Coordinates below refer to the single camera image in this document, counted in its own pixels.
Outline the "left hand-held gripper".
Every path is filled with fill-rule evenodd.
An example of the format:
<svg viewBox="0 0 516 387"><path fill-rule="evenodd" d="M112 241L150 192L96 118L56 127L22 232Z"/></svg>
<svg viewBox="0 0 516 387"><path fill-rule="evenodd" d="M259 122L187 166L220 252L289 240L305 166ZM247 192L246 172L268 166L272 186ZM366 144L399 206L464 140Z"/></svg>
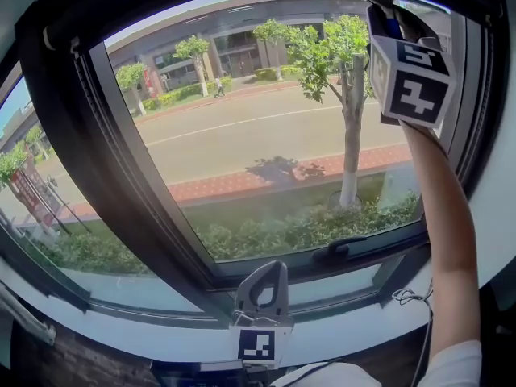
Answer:
<svg viewBox="0 0 516 387"><path fill-rule="evenodd" d="M236 291L234 322L229 326L235 358L246 366L279 369L292 334L288 269L271 261L250 274Z"/></svg>

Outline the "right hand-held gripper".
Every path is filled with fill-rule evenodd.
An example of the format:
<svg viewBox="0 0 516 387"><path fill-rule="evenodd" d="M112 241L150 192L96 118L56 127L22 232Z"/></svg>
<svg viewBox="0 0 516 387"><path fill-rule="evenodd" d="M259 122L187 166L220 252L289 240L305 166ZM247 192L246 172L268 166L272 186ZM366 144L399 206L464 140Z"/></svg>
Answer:
<svg viewBox="0 0 516 387"><path fill-rule="evenodd" d="M377 4L367 8L371 36L368 76L386 118L436 129L451 105L456 89L452 56L417 43L439 41L438 35L417 15L396 8L405 40L389 37L385 12Z"/></svg>

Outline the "narrow window glass pane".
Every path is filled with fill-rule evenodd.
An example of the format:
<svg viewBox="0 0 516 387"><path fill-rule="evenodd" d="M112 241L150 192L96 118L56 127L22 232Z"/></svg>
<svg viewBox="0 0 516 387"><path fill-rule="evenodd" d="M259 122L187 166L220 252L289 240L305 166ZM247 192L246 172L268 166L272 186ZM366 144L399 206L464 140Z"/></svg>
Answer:
<svg viewBox="0 0 516 387"><path fill-rule="evenodd" d="M396 257L349 273L289 285L289 308L308 310L375 293L401 260Z"/></svg>

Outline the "hinged window glass pane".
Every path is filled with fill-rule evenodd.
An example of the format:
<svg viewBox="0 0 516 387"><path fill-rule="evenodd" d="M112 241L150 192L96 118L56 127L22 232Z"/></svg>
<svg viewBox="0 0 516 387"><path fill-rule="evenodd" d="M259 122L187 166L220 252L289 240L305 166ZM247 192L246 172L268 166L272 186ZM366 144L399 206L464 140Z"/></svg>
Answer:
<svg viewBox="0 0 516 387"><path fill-rule="evenodd" d="M210 262L366 252L424 228L403 132L341 79L369 0L193 0L99 44L175 222Z"/></svg>

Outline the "large window glass pane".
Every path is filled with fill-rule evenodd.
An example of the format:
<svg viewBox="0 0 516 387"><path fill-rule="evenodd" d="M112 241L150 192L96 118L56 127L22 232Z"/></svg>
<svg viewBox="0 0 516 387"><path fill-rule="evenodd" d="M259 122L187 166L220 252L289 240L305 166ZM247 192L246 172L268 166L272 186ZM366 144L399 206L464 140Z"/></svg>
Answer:
<svg viewBox="0 0 516 387"><path fill-rule="evenodd" d="M51 227L38 224L9 186L10 175L28 157L60 203ZM0 216L39 265L72 281L95 301L165 314L201 312L101 220L60 162L23 77L0 103Z"/></svg>

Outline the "person's right forearm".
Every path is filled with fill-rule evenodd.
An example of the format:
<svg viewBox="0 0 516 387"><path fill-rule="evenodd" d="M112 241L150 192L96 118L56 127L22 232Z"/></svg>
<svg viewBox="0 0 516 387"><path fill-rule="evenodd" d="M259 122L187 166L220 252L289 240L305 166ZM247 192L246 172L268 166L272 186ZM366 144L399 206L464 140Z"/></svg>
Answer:
<svg viewBox="0 0 516 387"><path fill-rule="evenodd" d="M434 324L430 357L481 337L476 235L468 200L439 141L401 123L413 158L431 245Z"/></svg>

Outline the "white window sill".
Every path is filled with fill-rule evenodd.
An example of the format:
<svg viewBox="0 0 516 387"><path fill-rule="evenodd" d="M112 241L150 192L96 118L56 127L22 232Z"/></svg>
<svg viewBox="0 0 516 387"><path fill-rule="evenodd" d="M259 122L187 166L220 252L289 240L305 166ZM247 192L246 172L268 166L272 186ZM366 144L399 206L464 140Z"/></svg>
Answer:
<svg viewBox="0 0 516 387"><path fill-rule="evenodd" d="M516 204L503 207L472 202L478 248L479 282L485 284L516 258ZM232 356L227 330L155 326L86 313L44 297L0 260L0 281L37 310L88 339L148 359L216 361ZM391 341L427 322L427 308L367 306L332 318L295 325L282 364L296 365L345 356Z"/></svg>

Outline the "black chest-mounted screen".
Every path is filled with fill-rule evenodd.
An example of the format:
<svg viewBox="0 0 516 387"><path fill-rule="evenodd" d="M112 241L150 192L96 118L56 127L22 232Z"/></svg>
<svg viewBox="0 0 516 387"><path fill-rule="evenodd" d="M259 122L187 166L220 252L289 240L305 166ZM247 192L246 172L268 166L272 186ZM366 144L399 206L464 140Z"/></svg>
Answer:
<svg viewBox="0 0 516 387"><path fill-rule="evenodd" d="M163 362L154 360L150 371L161 387L269 387L281 370L241 360L217 362Z"/></svg>

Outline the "tree with white-painted trunk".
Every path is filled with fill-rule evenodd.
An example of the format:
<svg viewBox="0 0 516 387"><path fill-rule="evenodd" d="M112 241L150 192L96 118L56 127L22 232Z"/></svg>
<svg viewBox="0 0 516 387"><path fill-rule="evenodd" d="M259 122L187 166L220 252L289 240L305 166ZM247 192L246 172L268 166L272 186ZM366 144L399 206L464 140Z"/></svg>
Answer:
<svg viewBox="0 0 516 387"><path fill-rule="evenodd" d="M338 99L344 123L343 177L339 206L357 203L357 173L364 103L372 96L366 82L369 37L366 22L358 16L342 15L322 23L319 39L312 26L286 29L288 52L302 71L299 80L306 98L321 102L330 90Z"/></svg>

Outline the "brown grey building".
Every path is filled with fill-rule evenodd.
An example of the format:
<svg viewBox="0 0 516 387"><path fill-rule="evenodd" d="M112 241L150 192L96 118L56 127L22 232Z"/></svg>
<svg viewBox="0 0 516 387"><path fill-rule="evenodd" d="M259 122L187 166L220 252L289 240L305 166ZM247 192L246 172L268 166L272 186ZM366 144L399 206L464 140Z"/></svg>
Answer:
<svg viewBox="0 0 516 387"><path fill-rule="evenodd" d="M154 159L227 154L248 160L307 160L344 154L336 96L306 98L302 71L288 52L289 26L342 15L365 19L355 0L229 0L188 10L103 44L137 130ZM225 92L216 98L215 78ZM364 103L360 152L405 143L399 128L380 124L378 103Z"/></svg>

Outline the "person's white shirt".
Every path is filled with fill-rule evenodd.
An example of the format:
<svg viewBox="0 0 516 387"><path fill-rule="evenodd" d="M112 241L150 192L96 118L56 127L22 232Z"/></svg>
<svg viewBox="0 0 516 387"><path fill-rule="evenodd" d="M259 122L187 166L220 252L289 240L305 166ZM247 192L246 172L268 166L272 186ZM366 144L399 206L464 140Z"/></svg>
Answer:
<svg viewBox="0 0 516 387"><path fill-rule="evenodd" d="M430 361L416 387L480 387L481 343L470 340L448 347ZM276 379L270 387L382 387L361 367L340 362L305 365Z"/></svg>

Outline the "red sign board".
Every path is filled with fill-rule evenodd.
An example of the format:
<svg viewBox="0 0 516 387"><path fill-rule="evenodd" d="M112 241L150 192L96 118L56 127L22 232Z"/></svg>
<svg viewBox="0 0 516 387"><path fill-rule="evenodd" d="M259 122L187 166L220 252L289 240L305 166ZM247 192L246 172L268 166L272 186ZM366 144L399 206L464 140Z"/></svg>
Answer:
<svg viewBox="0 0 516 387"><path fill-rule="evenodd" d="M51 227L60 203L53 196L33 160L26 158L10 175L9 186L38 224Z"/></svg>

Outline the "window with dark frame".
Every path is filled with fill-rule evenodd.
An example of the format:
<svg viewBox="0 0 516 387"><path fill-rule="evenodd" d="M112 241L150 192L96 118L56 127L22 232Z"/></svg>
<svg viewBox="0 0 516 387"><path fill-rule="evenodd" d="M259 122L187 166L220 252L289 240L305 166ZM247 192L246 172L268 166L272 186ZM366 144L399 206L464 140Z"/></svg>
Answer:
<svg viewBox="0 0 516 387"><path fill-rule="evenodd" d="M275 260L287 266L289 285L337 276L396 257L402 260L375 292L360 298L290 311L297 322L385 305L429 256L427 228L398 242L381 239L377 248L348 254L345 260L316 263L299 252L218 265L193 245L175 222L176 206L152 165L129 118L123 96L99 44L132 22L168 5L193 0L0 0L19 6L5 51L0 82L6 96L23 77L35 111L60 162L101 220L163 282L200 309L179 314L109 306L46 271L21 246L0 216L0 257L44 297L83 314L100 313L135 323L193 329L225 329L233 323L236 291L257 268ZM489 114L506 87L508 23L505 0L428 0L451 10L451 37L438 48L450 54L456 89L439 125L439 136L460 181L472 187L483 156Z"/></svg>

